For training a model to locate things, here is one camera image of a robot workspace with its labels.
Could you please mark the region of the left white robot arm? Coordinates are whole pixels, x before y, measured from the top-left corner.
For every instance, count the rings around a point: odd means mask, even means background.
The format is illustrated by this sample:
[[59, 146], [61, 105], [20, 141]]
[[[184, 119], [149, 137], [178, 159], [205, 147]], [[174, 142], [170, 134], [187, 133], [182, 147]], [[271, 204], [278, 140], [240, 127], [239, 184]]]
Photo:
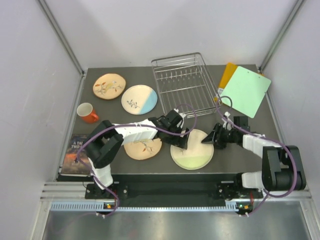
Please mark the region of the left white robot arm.
[[111, 163], [123, 145], [159, 139], [186, 150], [192, 130], [183, 129], [185, 117], [175, 108], [167, 115], [149, 117], [140, 122], [112, 124], [109, 120], [102, 121], [82, 145], [90, 163], [90, 174], [97, 184], [97, 194], [105, 199], [113, 194]]

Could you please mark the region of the green cutting board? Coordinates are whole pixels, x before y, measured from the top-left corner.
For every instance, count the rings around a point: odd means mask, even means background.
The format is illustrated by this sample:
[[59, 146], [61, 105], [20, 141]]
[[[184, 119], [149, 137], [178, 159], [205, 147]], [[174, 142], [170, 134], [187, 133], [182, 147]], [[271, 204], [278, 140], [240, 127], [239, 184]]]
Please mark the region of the green cutting board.
[[225, 105], [253, 119], [270, 85], [270, 79], [239, 66], [219, 96]]

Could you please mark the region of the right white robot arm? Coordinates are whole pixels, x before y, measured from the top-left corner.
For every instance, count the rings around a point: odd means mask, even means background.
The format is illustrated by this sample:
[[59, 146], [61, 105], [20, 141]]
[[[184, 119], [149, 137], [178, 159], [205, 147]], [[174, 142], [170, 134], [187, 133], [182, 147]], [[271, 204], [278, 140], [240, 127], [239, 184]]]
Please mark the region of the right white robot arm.
[[300, 150], [297, 146], [281, 146], [258, 133], [249, 133], [248, 117], [235, 116], [233, 123], [224, 120], [216, 123], [212, 132], [201, 142], [213, 144], [223, 150], [227, 144], [236, 144], [261, 158], [261, 170], [238, 173], [235, 177], [233, 192], [239, 198], [245, 198], [252, 189], [264, 189], [268, 192], [288, 191], [295, 183], [294, 190], [304, 190], [307, 181], [302, 165]]

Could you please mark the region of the book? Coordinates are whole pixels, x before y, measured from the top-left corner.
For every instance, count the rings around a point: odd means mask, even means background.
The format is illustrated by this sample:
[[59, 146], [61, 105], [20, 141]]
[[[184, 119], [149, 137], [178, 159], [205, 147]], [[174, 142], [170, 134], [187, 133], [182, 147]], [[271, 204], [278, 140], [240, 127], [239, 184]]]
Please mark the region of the book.
[[90, 170], [77, 160], [77, 153], [86, 138], [86, 134], [72, 134], [59, 172], [62, 176], [86, 177], [90, 174]]

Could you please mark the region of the green and cream plate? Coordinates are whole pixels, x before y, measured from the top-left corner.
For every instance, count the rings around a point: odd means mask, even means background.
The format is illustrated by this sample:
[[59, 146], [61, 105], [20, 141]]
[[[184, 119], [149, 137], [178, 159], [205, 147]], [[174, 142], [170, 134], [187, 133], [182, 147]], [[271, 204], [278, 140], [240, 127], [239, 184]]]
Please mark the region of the green and cream plate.
[[193, 129], [188, 137], [187, 149], [170, 147], [172, 160], [185, 170], [199, 170], [205, 167], [213, 158], [214, 145], [202, 143], [208, 135], [199, 129]]

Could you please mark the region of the yellow cutting board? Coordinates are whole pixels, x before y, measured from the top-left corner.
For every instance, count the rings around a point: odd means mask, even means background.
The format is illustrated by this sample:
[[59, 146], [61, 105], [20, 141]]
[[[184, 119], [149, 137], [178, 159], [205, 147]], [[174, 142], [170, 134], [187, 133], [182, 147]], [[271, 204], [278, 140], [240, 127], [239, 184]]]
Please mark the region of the yellow cutting board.
[[236, 71], [237, 67], [239, 67], [239, 66], [237, 66], [233, 63], [230, 63], [230, 62], [226, 65], [225, 70], [222, 74], [220, 83], [218, 85], [218, 94], [213, 98], [215, 103], [217, 103], [221, 99], [220, 94], [222, 93], [222, 91], [226, 87], [227, 83], [231, 79], [231, 77], [234, 74], [234, 72]]

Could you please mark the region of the orange mug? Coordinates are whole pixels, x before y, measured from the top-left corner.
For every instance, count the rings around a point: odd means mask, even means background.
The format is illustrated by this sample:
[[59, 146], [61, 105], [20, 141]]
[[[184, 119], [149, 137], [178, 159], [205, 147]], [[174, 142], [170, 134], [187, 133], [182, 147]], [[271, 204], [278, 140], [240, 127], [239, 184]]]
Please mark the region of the orange mug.
[[100, 118], [92, 104], [88, 102], [81, 103], [76, 109], [77, 115], [88, 124], [96, 123]]

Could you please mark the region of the blue and cream plate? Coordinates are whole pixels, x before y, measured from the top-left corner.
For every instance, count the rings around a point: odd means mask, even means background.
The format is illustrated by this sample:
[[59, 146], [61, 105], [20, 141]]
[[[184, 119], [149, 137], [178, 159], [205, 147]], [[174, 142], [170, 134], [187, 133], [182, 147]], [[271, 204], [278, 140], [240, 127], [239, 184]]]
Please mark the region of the blue and cream plate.
[[158, 95], [147, 85], [134, 85], [128, 88], [121, 97], [123, 109], [132, 115], [144, 115], [154, 109]]

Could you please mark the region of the bird plate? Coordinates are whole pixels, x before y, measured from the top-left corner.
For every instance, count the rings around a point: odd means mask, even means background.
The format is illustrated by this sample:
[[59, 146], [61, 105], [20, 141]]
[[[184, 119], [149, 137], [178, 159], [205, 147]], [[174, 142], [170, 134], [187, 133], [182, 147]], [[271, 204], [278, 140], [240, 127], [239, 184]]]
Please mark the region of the bird plate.
[[159, 153], [162, 148], [160, 139], [145, 139], [141, 141], [130, 142], [124, 145], [125, 153], [137, 161], [147, 160]]
[[123, 93], [126, 83], [126, 80], [121, 75], [107, 73], [95, 81], [92, 90], [96, 97], [103, 100], [112, 100]]

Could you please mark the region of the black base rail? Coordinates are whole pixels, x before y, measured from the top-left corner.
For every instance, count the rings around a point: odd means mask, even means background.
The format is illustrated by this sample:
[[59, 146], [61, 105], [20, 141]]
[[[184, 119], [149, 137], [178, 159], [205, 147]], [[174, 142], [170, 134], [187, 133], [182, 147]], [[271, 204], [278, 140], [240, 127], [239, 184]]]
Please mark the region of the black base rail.
[[232, 182], [116, 182], [109, 187], [121, 200], [140, 196], [204, 195], [213, 199], [247, 198], [249, 190], [236, 189]]

